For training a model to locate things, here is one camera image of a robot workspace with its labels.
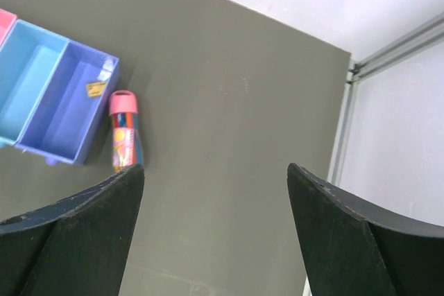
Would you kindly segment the purple plastic drawer box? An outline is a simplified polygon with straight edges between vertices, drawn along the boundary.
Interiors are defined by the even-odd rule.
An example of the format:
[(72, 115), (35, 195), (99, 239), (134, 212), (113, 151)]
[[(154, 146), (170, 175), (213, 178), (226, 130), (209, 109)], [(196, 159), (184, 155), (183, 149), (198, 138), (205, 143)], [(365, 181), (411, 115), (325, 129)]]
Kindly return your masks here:
[[(70, 41), (16, 147), (50, 166), (83, 164), (119, 76), (117, 57)], [(102, 96), (87, 96), (92, 82), (107, 83)]]

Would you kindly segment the small yellow eraser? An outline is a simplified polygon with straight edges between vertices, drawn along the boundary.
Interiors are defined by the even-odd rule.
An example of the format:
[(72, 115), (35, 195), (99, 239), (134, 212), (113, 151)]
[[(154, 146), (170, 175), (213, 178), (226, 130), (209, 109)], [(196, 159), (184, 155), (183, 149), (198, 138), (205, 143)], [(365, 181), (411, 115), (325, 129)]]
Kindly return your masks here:
[(107, 83), (106, 82), (92, 82), (86, 85), (86, 92), (89, 98), (96, 98), (103, 95)]

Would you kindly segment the pink-capped marker tube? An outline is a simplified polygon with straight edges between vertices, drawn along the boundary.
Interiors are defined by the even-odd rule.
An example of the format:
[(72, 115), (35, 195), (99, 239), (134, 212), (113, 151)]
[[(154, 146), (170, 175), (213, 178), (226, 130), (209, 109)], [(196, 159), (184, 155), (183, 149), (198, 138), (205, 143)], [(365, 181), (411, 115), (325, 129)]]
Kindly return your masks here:
[(112, 166), (116, 173), (133, 164), (143, 164), (136, 95), (128, 90), (111, 94), (109, 115), (112, 121)]

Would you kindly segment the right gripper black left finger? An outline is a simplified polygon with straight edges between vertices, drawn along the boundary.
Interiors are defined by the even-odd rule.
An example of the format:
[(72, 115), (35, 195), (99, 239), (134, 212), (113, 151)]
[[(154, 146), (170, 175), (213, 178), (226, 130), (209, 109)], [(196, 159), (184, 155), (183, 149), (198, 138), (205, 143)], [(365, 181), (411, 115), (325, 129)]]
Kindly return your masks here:
[(1, 221), (2, 295), (118, 295), (144, 168)]

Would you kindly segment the light blue drawer box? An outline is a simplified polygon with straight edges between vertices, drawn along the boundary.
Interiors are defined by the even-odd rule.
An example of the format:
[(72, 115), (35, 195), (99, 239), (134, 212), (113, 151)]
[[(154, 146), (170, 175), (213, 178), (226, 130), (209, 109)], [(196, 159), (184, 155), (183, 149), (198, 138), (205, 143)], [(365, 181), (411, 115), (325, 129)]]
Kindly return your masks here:
[(69, 43), (17, 20), (1, 45), (1, 146), (13, 146), (41, 99)]

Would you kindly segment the pink plastic drawer box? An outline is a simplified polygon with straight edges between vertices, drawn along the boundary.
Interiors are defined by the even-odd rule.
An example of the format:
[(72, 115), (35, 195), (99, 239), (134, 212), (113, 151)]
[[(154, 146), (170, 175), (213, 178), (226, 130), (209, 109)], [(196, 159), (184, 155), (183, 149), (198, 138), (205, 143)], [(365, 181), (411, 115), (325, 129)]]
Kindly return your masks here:
[(16, 14), (8, 12), (4, 9), (0, 9), (0, 46), (7, 38), (16, 20), (17, 20)]

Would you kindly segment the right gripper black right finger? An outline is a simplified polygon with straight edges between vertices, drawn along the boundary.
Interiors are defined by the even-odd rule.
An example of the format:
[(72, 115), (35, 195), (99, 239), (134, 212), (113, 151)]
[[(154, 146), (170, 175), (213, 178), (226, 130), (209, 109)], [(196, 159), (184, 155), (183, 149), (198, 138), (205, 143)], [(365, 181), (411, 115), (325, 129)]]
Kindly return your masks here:
[(289, 164), (313, 295), (442, 295), (443, 227), (402, 216)]

